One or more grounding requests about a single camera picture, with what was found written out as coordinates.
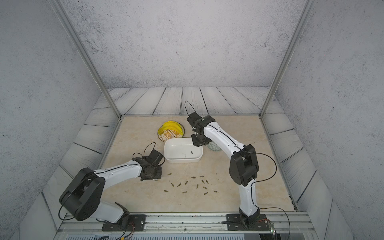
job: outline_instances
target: black cable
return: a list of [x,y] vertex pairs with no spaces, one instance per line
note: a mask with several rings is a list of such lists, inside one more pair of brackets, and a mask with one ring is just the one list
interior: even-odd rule
[[163,163],[162,164],[159,164],[159,165],[157,165],[157,167],[161,167],[165,162],[166,162],[166,158],[163,156],[163,158],[164,158],[164,161],[163,161]]
[[226,136],[229,140],[231,140],[231,142],[235,145],[235,147],[237,147],[239,150],[241,150],[241,148],[239,148],[239,147],[236,145],[236,143],[235,143],[235,142],[234,142],[228,135],[226,135],[225,133],[223,133],[222,131],[218,130],[217,128],[215,128],[215,127],[212,126],[212,125],[209,125],[209,124],[207,124],[207,125],[210,126],[210,127],[213,127],[213,128],[216,129],[218,132],[224,134],[224,136]]
[[156,142],[151,142],[145,149],[144,149],[144,152],[143,152],[143,155],[145,156],[145,150],[147,150],[147,148],[151,145],[151,144],[155,144],[155,145],[153,145],[153,148],[152,148],[152,150],[154,150],[155,149],[155,146],[156,146]]
[[134,158],[133,155],[135,155],[135,153],[140,154],[141,157],[143,157],[143,155],[142,155],[141,153],[139,153],[139,152],[134,152],[134,153],[132,154],[132,158]]
[[255,183],[257,183],[257,182],[267,181],[268,179],[273,178],[273,177],[276,175],[276,173],[277,173],[277,164],[276,164],[275,160],[274,160],[272,157],[270,157],[270,156],[268,156],[268,155],[266,155],[266,154],[264,154],[264,153],[261,153],[261,152],[255,152],[255,153],[256,153],[256,154],[265,155],[265,156],[269,157],[270,159],[272,159],[273,163],[275,164],[275,172],[274,172],[274,174],[273,174],[271,177],[269,177],[269,178],[267,178],[267,179],[264,179],[264,180],[256,181],[256,182],[254,182],[254,183],[252,183],[252,184],[255,184]]
[[102,222],[102,223],[105,223],[106,221],[100,221],[99,219],[96,218],[96,221],[98,222]]
[[119,236],[118,238],[116,238],[116,240],[120,240],[121,237],[124,236],[125,232],[126,232],[126,231],[124,231],[124,233],[123,233],[121,236]]
[[288,214],[283,209],[281,209],[279,207],[265,207],[265,208],[261,208],[261,207],[256,206],[256,204],[254,204],[254,205],[255,205],[255,207],[260,208],[260,209],[280,209],[281,211],[283,211],[285,213],[285,215],[287,216],[287,219],[288,219],[288,224],[289,224],[289,232],[288,232],[288,237],[287,237],[287,240],[288,240],[289,236],[291,235],[291,222],[289,221]]
[[61,211],[62,208],[63,208],[63,205],[61,205],[61,207],[60,207],[60,209],[59,209],[59,212],[57,213],[57,215],[59,216],[60,220],[67,221],[67,220],[74,219],[74,217],[72,217],[72,218],[67,218],[67,219],[61,218],[61,217],[60,217],[60,211]]
[[188,111],[187,111],[187,106],[185,105],[187,102],[188,102],[189,105],[192,107],[193,111],[196,112],[196,110],[195,110],[195,108],[192,106],[192,104],[191,104],[189,101],[185,101],[185,102],[184,102],[184,107],[185,107],[185,111],[186,111],[187,115],[189,115],[189,114],[188,114]]
[[238,221],[238,222],[231,222],[231,221],[223,221],[223,222],[221,222],[221,224],[238,224],[238,223],[240,223],[240,221]]

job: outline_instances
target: wire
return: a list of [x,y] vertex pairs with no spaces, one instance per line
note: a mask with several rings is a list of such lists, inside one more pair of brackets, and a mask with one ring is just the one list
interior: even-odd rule
[[187,111],[187,106],[185,105],[187,102],[188,102],[189,105],[192,107],[193,111],[196,112],[196,110],[195,110],[195,108],[192,106],[192,104],[191,104],[189,101],[185,101],[185,102],[184,102],[184,107],[185,107],[185,111],[186,111],[187,115],[189,115],[189,114],[188,114],[188,111]]
[[265,207],[265,208],[261,208],[261,207],[256,206],[256,204],[254,204],[254,205],[255,205],[255,207],[260,208],[260,209],[280,209],[281,211],[283,211],[285,213],[285,215],[287,216],[287,219],[288,219],[288,224],[289,224],[289,232],[288,232],[288,237],[287,237],[287,240],[288,240],[290,235],[291,235],[291,222],[289,221],[289,217],[288,217],[287,213],[283,209],[281,209],[279,207]]
[[126,231],[123,232],[123,234],[121,236],[119,236],[118,238],[116,238],[116,240],[120,240],[122,236],[124,236]]
[[269,177],[269,178],[267,178],[267,179],[260,180],[260,181],[256,181],[256,182],[252,183],[252,184],[251,184],[251,188],[252,188],[252,185],[253,185],[253,184],[255,184],[255,183],[257,183],[257,182],[267,181],[267,180],[273,178],[273,177],[276,175],[276,173],[277,173],[277,164],[276,164],[276,161],[275,161],[272,157],[270,157],[270,156],[268,156],[268,155],[266,155],[266,154],[264,154],[264,153],[261,153],[261,152],[255,152],[255,153],[256,153],[256,154],[265,155],[265,156],[269,157],[270,159],[272,159],[273,163],[275,164],[275,172],[274,172],[274,174],[273,174],[271,177]]
[[130,237],[128,238],[128,240],[131,239],[131,238],[133,237],[133,232],[135,231],[135,224],[134,224],[133,222],[130,222],[129,224],[132,225],[132,231],[131,231],[128,235],[124,236],[124,239],[125,239],[126,237],[129,237],[129,236],[130,236]]
[[260,219],[260,220],[257,221],[257,222],[262,222],[262,221],[268,221],[268,222],[270,222],[271,220],[269,220],[268,218],[264,218],[264,219]]
[[161,167],[165,162],[166,162],[166,158],[163,156],[163,158],[164,158],[164,161],[163,161],[163,163],[162,164],[159,164],[159,165],[157,165],[157,167]]
[[156,142],[151,142],[145,149],[144,149],[144,152],[143,152],[143,155],[145,156],[145,150],[147,150],[147,148],[151,145],[151,144],[155,144],[155,145],[153,145],[153,148],[152,148],[152,150],[154,150],[155,149],[155,146],[156,146]]
[[134,153],[132,154],[132,158],[134,158],[133,155],[135,155],[135,153],[140,154],[141,157],[143,157],[143,155],[142,155],[141,153],[139,153],[139,152],[134,152]]
[[59,216],[59,218],[60,218],[60,220],[67,221],[67,220],[74,219],[74,217],[72,217],[72,218],[67,218],[67,219],[61,218],[61,217],[60,217],[60,211],[61,211],[62,208],[63,208],[63,205],[61,205],[61,207],[60,207],[60,209],[59,209],[59,212],[57,213],[58,216]]
[[102,222],[102,223],[105,223],[105,221],[101,221],[101,220],[99,220],[99,219],[97,219],[97,218],[96,218],[96,221],[98,221],[98,222]]
[[223,221],[223,222],[221,222],[221,224],[231,224],[231,223],[237,224],[237,223],[240,223],[240,221],[238,221],[238,222],[231,222],[231,221]]

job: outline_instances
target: wooden board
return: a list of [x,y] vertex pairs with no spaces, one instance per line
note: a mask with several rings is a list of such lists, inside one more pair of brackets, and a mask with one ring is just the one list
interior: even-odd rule
[[117,116],[113,112],[112,108],[99,108],[93,109],[84,124],[114,127],[117,123]]
[[67,153],[64,155],[60,165],[72,176],[83,168],[97,169],[101,160],[101,154],[81,147],[77,144],[72,144]]
[[235,114],[217,88],[200,88],[209,114]]
[[282,165],[292,189],[292,197],[297,201],[313,177],[316,169],[305,148],[283,161]]
[[126,114],[128,110],[143,96],[148,88],[132,88],[123,96],[115,101],[121,114]]
[[127,112],[129,114],[150,115],[155,111],[165,88],[149,88]]
[[270,135],[293,129],[285,114],[265,114],[263,119]]
[[332,201],[331,213],[325,234],[326,240],[354,240],[351,229],[341,214],[335,201]]
[[180,114],[182,88],[166,88],[153,114]]
[[[246,98],[253,102],[256,106],[262,109],[265,102],[266,96],[268,94],[268,89],[266,87],[235,87],[239,92],[241,92]],[[282,114],[284,113],[283,108],[280,106],[276,97],[272,98],[272,101],[269,103],[266,113],[275,113]]]
[[304,147],[295,130],[271,135],[271,140],[282,162]]
[[[272,156],[258,116],[215,116],[215,119],[235,139],[244,144],[252,144],[258,152]],[[177,121],[185,127],[185,137],[192,134],[185,116],[125,117],[103,167],[129,161],[134,152],[143,152],[151,142],[156,142],[155,149],[163,153],[164,143],[158,139],[157,129],[169,120]],[[240,197],[238,185],[228,172],[229,158],[223,151],[212,152],[206,146],[203,149],[204,154],[199,162],[170,164],[166,161],[162,166],[162,178],[158,181],[129,179],[106,189],[102,199],[118,202],[131,212],[237,212]],[[273,161],[263,155],[258,156],[258,161],[258,179],[270,177],[275,171]],[[293,211],[279,170],[272,179],[257,183],[255,187],[255,199],[260,207],[277,206],[285,211]]]
[[113,131],[114,127],[83,125],[73,142],[103,153]]
[[55,223],[40,193],[20,224],[20,239],[53,239]]
[[[130,88],[113,88],[109,91],[109,94],[111,95],[112,99],[115,101],[116,99],[121,97],[124,93],[126,93],[129,90]],[[110,105],[108,104],[107,99],[105,99],[104,95],[101,94],[93,108],[95,109],[95,108],[109,108],[109,107]]]
[[[48,204],[49,210],[51,211],[57,229],[59,229],[62,222],[58,216],[58,212],[61,207],[59,198],[71,182],[72,177],[61,166],[59,166],[43,189],[45,200]],[[66,208],[63,207],[60,211],[60,217],[63,218],[67,212]]]
[[256,105],[244,97],[244,95],[237,91],[235,88],[220,87],[217,89],[237,114],[260,113],[260,108],[256,107]]
[[189,101],[199,115],[208,115],[200,88],[183,88],[183,100],[181,101],[181,114],[183,115],[193,112],[192,107],[188,103],[185,103],[185,101]]
[[316,172],[298,201],[298,207],[300,211],[308,212],[319,240],[325,238],[331,205],[331,193],[319,175],[319,172]]

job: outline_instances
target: yellow plate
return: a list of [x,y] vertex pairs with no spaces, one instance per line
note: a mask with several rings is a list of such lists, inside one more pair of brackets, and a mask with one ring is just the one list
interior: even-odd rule
[[157,131],[157,136],[158,136],[159,139],[160,139],[161,141],[163,141],[163,142],[166,142],[168,139],[171,139],[171,138],[179,138],[179,137],[183,137],[183,136],[184,136],[184,133],[185,133],[185,128],[184,128],[184,126],[181,125],[181,124],[180,124],[180,126],[181,126],[181,129],[183,130],[183,134],[180,134],[180,133],[178,133],[178,132],[176,132],[176,131],[173,131],[173,130],[171,130],[171,129],[166,129],[166,130],[164,130],[164,133],[160,135],[160,134],[158,134],[158,133],[159,133],[160,128],[163,127],[163,125],[161,125],[161,126],[159,127],[159,130]]

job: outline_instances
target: banana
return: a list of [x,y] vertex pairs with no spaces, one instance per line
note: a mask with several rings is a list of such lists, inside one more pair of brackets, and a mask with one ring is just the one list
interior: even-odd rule
[[183,135],[183,131],[179,127],[171,127],[171,126],[169,126],[169,127],[166,127],[166,129],[173,130],[175,132],[178,132],[180,135]]
[[173,122],[173,121],[168,121],[163,124],[162,127],[164,130],[165,129],[172,129],[183,135],[183,129],[181,128],[180,124]]
[[175,122],[175,121],[168,121],[168,122],[174,122],[174,123],[176,123],[179,127],[183,128],[183,127],[181,126],[181,124],[178,123],[178,122]]
[[159,130],[157,131],[157,134],[162,135],[163,133],[164,133],[164,128],[163,127],[159,128]]

